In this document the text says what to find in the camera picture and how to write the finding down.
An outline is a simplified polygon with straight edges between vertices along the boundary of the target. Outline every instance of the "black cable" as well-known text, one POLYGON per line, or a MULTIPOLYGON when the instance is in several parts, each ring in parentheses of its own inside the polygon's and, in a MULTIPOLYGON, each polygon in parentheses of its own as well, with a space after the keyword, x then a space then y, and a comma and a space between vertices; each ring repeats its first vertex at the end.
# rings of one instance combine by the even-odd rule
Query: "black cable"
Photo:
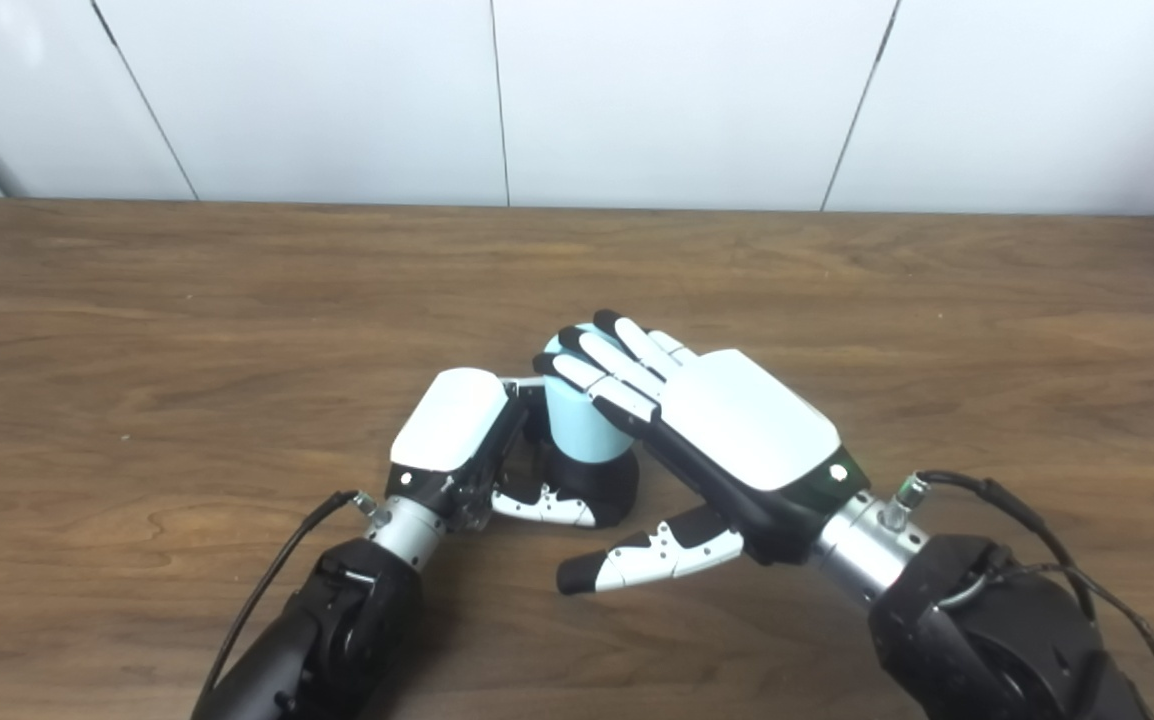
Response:
POLYGON ((252 594, 248 595, 248 600, 243 601, 243 607, 240 607, 239 615, 235 615, 233 623, 230 624, 230 630, 226 630, 226 638, 222 642, 222 647, 217 650, 217 659, 212 660, 212 667, 208 670, 208 676, 203 680, 203 689, 198 691, 198 700, 203 702, 203 698, 208 693, 212 692, 213 688, 217 688, 217 678, 222 675, 222 667, 226 665, 226 657, 230 657, 230 651, 235 646, 235 642, 239 638, 240 630, 243 630, 243 623, 247 623, 248 616, 252 615, 254 607, 257 607, 257 601, 261 600, 263 593, 270 587, 270 583, 275 579, 275 576, 279 573, 280 569, 284 567, 284 562, 288 561, 288 556, 293 555, 293 550, 297 550, 298 543, 302 542, 302 538, 306 537, 312 530, 322 523, 327 516, 339 510, 345 503, 358 497, 359 492, 336 492, 334 495, 329 496, 324 502, 320 503, 315 510, 310 510, 310 513, 306 516, 302 524, 293 532, 288 541, 284 543, 284 547, 279 549, 279 555, 275 556, 275 561, 271 562, 270 568, 267 569, 267 573, 262 575, 261 579, 257 580, 257 587, 253 588, 252 594))
POLYGON ((1104 588, 1101 583, 1088 577, 1084 570, 1076 568, 1074 565, 1057 564, 1057 562, 1040 562, 1037 565, 1020 565, 1019 568, 1011 568, 1001 571, 997 575, 999 580, 1006 580, 1007 578, 1016 577, 1017 575, 1028 575, 1028 573, 1064 573, 1071 582, 1077 582, 1085 588, 1088 588, 1093 593, 1101 597, 1102 600, 1107 601, 1116 610, 1122 612, 1125 618, 1129 618, 1130 623, 1133 623, 1136 631, 1141 636, 1145 642, 1145 646, 1151 648, 1151 655, 1154 655, 1154 628, 1151 623, 1138 612, 1131 609, 1129 605, 1122 601, 1108 588, 1104 588))
MULTIPOLYGON (((1022 527, 1029 530, 1035 537, 1039 537, 1040 541, 1043 541, 1048 550, 1057 558, 1057 562, 1074 568, 1074 557, 1071 556, 1070 550, 1066 550, 1066 546, 1062 543, 1056 534, 1048 528, 1043 516, 1031 510, 1031 507, 1026 505, 1020 497, 1012 495, 1011 492, 1007 492, 1007 488, 1003 487, 1002 483, 997 483, 996 480, 990 478, 979 480, 951 470, 920 470, 916 471, 915 478, 924 480, 927 483, 943 483, 943 486, 954 486, 974 493, 981 500, 989 502, 990 505, 997 507, 998 510, 1010 516, 1013 520, 1017 520, 1017 523, 1021 523, 1022 527)), ((1079 609, 1084 610, 1084 616, 1088 618, 1089 623, 1095 623, 1097 621, 1097 607, 1093 603, 1093 595, 1089 594, 1088 588, 1074 579, 1067 578, 1067 582, 1070 582, 1072 591, 1076 592, 1079 609)))

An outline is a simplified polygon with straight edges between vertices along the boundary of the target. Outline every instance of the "robotic hand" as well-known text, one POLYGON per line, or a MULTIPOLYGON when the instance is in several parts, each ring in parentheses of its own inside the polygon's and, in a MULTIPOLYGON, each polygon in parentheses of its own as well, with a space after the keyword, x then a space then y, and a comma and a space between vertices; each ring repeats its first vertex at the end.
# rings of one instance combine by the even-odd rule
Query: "robotic hand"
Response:
POLYGON ((632 455, 612 465, 557 455, 549 468, 568 471, 549 482, 507 481, 504 460, 520 435, 549 443, 544 384, 471 368, 440 373, 391 447, 384 505, 339 492, 308 516, 239 612, 192 719, 359 717, 421 614, 421 570, 445 534, 484 527, 494 509, 577 527, 621 520, 635 500, 632 455), (592 474, 610 466, 622 468, 613 482, 592 474), (280 616, 219 682, 239 630, 290 553, 350 502, 370 517, 365 537, 320 556, 280 616))
POLYGON ((1134 685, 1103 648, 1089 592, 1145 620, 1076 568, 1039 515, 992 480, 927 471, 891 502, 814 406, 736 350, 696 355, 609 310, 597 331, 559 333, 537 372, 644 447, 704 505, 653 533, 560 565, 565 594, 679 577, 733 560, 814 565, 868 612, 884 670, 932 720, 1144 720, 1134 685), (983 537, 929 537, 911 511, 952 483, 1044 539, 1057 564, 1020 565, 983 537), (1076 597, 1040 577, 1069 577, 1076 597))

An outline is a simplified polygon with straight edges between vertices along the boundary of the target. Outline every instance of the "wooden table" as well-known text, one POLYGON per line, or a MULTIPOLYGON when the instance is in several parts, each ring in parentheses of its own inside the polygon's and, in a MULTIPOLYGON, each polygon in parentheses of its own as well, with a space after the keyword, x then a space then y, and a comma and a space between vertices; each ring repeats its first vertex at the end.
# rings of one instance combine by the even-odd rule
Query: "wooden table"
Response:
MULTIPOLYGON (((1005 480, 1154 623, 1154 218, 0 200, 0 719, 187 717, 272 553, 329 492, 381 492, 436 372, 527 373, 604 306, 745 350, 883 489, 1005 480)), ((814 570, 559 597, 561 558, 694 504, 645 466, 622 528, 445 541, 380 714, 920 717, 814 570)), ((921 512, 1043 557, 971 498, 921 512)))

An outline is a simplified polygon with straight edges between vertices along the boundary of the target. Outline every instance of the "silver metal cylinder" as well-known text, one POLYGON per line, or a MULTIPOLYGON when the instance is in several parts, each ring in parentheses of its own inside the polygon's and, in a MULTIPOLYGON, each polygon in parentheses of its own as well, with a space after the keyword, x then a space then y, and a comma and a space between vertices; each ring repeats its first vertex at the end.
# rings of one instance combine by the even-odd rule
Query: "silver metal cylinder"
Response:
POLYGON ((914 524, 901 532, 884 527, 881 513, 887 503, 870 493, 857 493, 834 513, 814 545, 814 564, 850 597, 869 607, 892 587, 907 562, 928 542, 914 524))
POLYGON ((405 497, 390 497, 373 512, 365 534, 420 573, 445 532, 444 523, 426 507, 405 497))

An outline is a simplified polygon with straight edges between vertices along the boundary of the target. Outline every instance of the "white wall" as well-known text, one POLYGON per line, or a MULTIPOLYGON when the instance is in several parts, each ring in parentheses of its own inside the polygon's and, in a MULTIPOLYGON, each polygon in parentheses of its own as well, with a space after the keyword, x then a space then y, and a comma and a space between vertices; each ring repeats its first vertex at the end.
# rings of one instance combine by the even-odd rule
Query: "white wall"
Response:
POLYGON ((503 205, 489 0, 100 0, 202 200, 503 205))
POLYGON ((29 196, 193 197, 88 0, 0 0, 0 181, 29 196))
POLYGON ((496 0, 514 205, 816 210, 893 0, 496 0))
POLYGON ((827 209, 1154 213, 1154 0, 902 0, 827 209))
POLYGON ((1154 0, 96 1, 0 0, 9 193, 1154 213, 1154 0))

